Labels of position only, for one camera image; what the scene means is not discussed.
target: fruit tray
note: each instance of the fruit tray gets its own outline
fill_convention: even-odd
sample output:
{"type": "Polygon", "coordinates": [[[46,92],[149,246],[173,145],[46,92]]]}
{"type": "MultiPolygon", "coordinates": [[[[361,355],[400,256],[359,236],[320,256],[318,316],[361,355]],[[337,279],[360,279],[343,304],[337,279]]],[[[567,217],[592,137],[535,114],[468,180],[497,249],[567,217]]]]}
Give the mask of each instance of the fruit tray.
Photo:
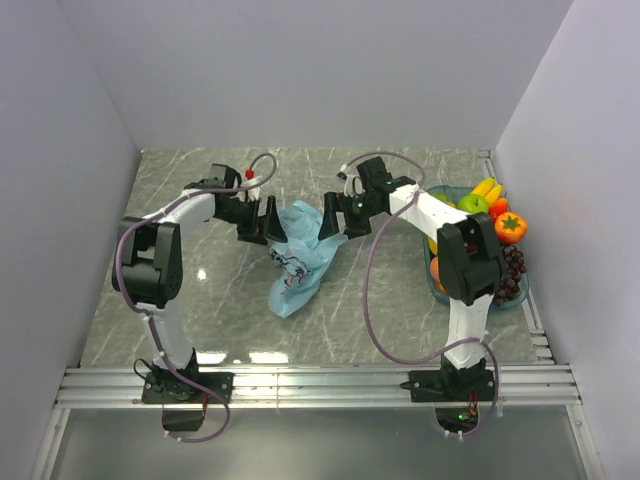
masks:
{"type": "MultiPolygon", "coordinates": [[[[471,190],[473,190],[472,187],[451,187],[449,185],[438,185],[436,187],[428,189],[427,192],[430,194],[444,194],[447,197],[448,201],[453,202],[457,205],[462,197],[471,193],[471,190]]],[[[431,259],[434,257],[434,255],[429,249],[429,242],[427,241],[426,235],[422,235],[422,249],[424,252],[425,265],[427,267],[427,281],[429,283],[431,293],[440,303],[449,305],[449,297],[438,289],[438,287],[436,286],[436,282],[429,273],[429,265],[431,264],[431,259]]],[[[525,298],[527,298],[527,294],[529,293],[529,279],[527,278],[526,273],[520,275],[520,282],[518,282],[518,287],[520,287],[520,292],[515,298],[513,298],[513,300],[505,300],[504,305],[500,307],[491,304],[491,310],[508,310],[509,308],[517,307],[522,302],[524,302],[525,298]]]]}

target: green apple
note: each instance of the green apple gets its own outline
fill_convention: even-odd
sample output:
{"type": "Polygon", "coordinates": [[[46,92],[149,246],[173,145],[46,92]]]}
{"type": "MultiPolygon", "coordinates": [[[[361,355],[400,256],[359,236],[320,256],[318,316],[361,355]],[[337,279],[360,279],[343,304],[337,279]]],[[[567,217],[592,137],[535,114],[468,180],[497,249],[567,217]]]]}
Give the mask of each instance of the green apple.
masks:
{"type": "Polygon", "coordinates": [[[447,196],[444,193],[432,193],[431,196],[437,198],[442,203],[447,203],[447,196]]]}
{"type": "Polygon", "coordinates": [[[482,196],[471,193],[458,202],[458,210],[469,213],[489,213],[489,202],[482,196]]]}

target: blue plastic bag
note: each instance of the blue plastic bag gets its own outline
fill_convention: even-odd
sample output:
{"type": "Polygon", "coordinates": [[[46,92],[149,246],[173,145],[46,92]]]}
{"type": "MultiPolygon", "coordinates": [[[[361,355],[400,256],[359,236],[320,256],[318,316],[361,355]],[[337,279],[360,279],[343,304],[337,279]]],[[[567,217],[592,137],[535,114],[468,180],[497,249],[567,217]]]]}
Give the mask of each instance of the blue plastic bag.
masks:
{"type": "Polygon", "coordinates": [[[279,209],[278,216],[289,241],[269,247],[271,261],[282,267],[282,275],[269,292],[269,308],[285,318],[303,307],[318,291],[322,276],[347,236],[334,235],[319,241],[322,215],[302,200],[279,209]]]}

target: yellow banana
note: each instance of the yellow banana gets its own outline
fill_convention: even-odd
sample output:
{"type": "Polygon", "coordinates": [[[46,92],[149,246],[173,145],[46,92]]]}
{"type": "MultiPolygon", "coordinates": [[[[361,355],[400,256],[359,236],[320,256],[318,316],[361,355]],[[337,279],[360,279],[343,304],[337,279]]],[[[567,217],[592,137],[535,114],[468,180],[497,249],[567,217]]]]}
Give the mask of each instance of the yellow banana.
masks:
{"type": "Polygon", "coordinates": [[[496,184],[495,178],[493,177],[485,178],[478,185],[476,185],[476,188],[474,188],[471,193],[474,195],[480,195],[481,197],[485,197],[495,184],[496,184]]]}
{"type": "Polygon", "coordinates": [[[431,250],[431,253],[433,253],[434,255],[437,255],[438,243],[431,237],[427,237],[427,240],[429,241],[429,250],[431,250]]]}
{"type": "Polygon", "coordinates": [[[484,196],[484,199],[487,201],[489,206],[491,206],[500,198],[500,194],[502,194],[502,185],[498,183],[495,187],[489,190],[489,193],[484,196]]]}

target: bunch of grapes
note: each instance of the bunch of grapes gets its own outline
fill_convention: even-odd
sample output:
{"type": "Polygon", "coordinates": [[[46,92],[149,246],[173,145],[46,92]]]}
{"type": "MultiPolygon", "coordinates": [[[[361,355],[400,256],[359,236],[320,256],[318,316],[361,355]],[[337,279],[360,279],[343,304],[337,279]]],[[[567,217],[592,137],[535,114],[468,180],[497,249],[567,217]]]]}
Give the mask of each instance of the bunch of grapes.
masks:
{"type": "Polygon", "coordinates": [[[493,304],[501,307],[504,302],[515,299],[520,293],[520,279],[526,273],[524,253],[515,245],[502,245],[502,255],[507,261],[507,274],[500,282],[500,290],[493,297],[493,304]]]}

